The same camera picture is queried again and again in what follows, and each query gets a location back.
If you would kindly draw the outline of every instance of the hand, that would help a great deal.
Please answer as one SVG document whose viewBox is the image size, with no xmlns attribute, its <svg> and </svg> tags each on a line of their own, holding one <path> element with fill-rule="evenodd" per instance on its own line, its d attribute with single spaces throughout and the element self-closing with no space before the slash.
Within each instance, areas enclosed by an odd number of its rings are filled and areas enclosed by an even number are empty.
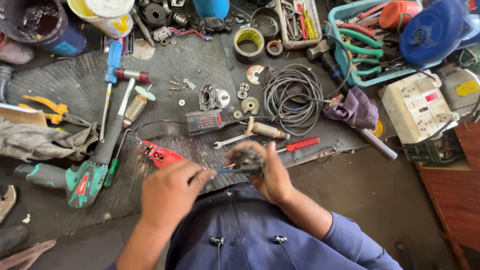
<svg viewBox="0 0 480 270">
<path fill-rule="evenodd" d="M 264 177 L 254 176 L 249 179 L 258 192 L 274 205 L 289 200 L 296 189 L 292 186 L 288 171 L 276 152 L 275 142 L 270 142 L 267 149 L 256 141 L 239 143 L 227 153 L 227 165 L 232 164 L 232 157 L 245 148 L 260 153 L 265 160 Z"/>
<path fill-rule="evenodd" d="M 215 170 L 205 171 L 185 160 L 157 170 L 142 185 L 140 222 L 153 230 L 173 232 L 192 209 L 203 185 L 215 175 Z"/>
</svg>

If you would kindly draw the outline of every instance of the concrete floor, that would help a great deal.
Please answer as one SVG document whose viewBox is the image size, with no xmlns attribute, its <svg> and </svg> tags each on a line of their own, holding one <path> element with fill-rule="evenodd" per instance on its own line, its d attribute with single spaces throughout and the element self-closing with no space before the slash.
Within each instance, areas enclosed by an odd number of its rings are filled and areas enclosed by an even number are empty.
<svg viewBox="0 0 480 270">
<path fill-rule="evenodd" d="M 356 221 L 362 230 L 397 258 L 395 242 L 412 252 L 418 269 L 458 269 L 421 178 L 400 154 L 388 162 L 374 149 L 332 156 L 324 164 L 289 168 L 293 185 L 327 210 Z M 100 270 L 115 261 L 140 215 L 109 221 L 58 240 L 32 270 Z M 164 269 L 166 252 L 157 269 Z"/>
</svg>

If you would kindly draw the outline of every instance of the orange container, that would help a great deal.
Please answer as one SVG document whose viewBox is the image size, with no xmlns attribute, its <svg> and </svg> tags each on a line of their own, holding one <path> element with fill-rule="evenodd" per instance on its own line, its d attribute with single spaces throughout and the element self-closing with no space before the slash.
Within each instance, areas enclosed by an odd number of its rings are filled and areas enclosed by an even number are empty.
<svg viewBox="0 0 480 270">
<path fill-rule="evenodd" d="M 391 1 L 382 10 L 378 24 L 381 28 L 396 29 L 400 24 L 400 16 L 402 16 L 402 25 L 400 29 L 403 29 L 410 21 L 411 17 L 417 15 L 421 10 L 421 6 L 416 1 Z"/>
</svg>

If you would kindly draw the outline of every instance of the wooden cabinet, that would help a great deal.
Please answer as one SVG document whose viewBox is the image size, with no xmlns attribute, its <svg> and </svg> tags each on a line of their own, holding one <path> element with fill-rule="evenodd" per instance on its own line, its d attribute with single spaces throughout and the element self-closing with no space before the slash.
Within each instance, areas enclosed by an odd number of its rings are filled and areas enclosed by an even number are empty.
<svg viewBox="0 0 480 270">
<path fill-rule="evenodd" d="M 470 267 L 460 245 L 480 252 L 480 123 L 455 128 L 466 160 L 448 164 L 417 164 L 463 270 Z"/>
</svg>

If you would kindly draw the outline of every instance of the blue plastic basket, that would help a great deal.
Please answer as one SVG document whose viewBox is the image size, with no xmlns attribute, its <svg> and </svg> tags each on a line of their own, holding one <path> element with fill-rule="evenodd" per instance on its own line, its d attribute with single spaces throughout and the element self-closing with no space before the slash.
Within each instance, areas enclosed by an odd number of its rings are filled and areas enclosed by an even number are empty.
<svg viewBox="0 0 480 270">
<path fill-rule="evenodd" d="M 330 13 L 328 14 L 328 21 L 332 25 L 332 31 L 331 31 L 330 34 L 335 36 L 338 39 L 342 38 L 342 36 L 340 35 L 340 32 L 338 31 L 338 27 L 335 24 L 335 20 L 345 21 L 348 18 L 357 16 L 357 14 L 359 12 L 365 12 L 365 11 L 373 8 L 374 6 L 377 6 L 381 3 L 390 2 L 390 1 L 391 0 L 363 0 L 363 1 L 356 1 L 356 2 L 353 2 L 353 3 L 347 4 L 347 5 L 338 6 L 338 7 L 333 8 L 330 11 Z M 420 0 L 413 0 L 413 1 L 416 1 L 421 6 Z M 325 32 L 328 33 L 329 30 L 330 30 L 330 28 L 328 26 L 326 26 L 325 27 Z M 345 54 L 345 52 L 342 50 L 342 48 L 340 48 L 340 46 L 337 46 L 336 49 L 335 49 L 335 59 L 336 59 L 336 62 L 340 65 L 340 67 L 342 69 L 342 73 L 345 76 L 345 74 L 347 74 L 347 66 L 348 66 L 347 59 L 348 58 L 347 58 L 347 55 Z M 427 65 L 427 68 L 432 67 L 432 66 L 436 66 L 440 63 L 441 63 L 441 61 L 438 61 L 438 62 L 435 62 L 433 64 Z M 403 75 L 406 75 L 406 74 L 409 74 L 409 73 L 412 73 L 412 72 L 415 72 L 415 70 L 412 69 L 412 68 L 409 68 L 409 69 L 405 69 L 405 70 L 396 71 L 394 73 L 390 73 L 390 74 L 387 74 L 387 75 L 384 75 L 384 76 L 381 76 L 381 77 L 378 77 L 378 78 L 375 78 L 375 79 L 372 79 L 372 80 L 361 81 L 358 78 L 357 73 L 355 72 L 355 70 L 351 66 L 350 76 L 348 77 L 347 82 L 350 85 L 357 85 L 357 86 L 360 86 L 360 87 L 366 87 L 366 86 L 371 86 L 371 85 L 374 85 L 374 84 L 377 84 L 377 83 L 381 83 L 381 82 L 386 81 L 386 80 L 397 78 L 397 77 L 400 77 L 400 76 L 403 76 Z"/>
</svg>

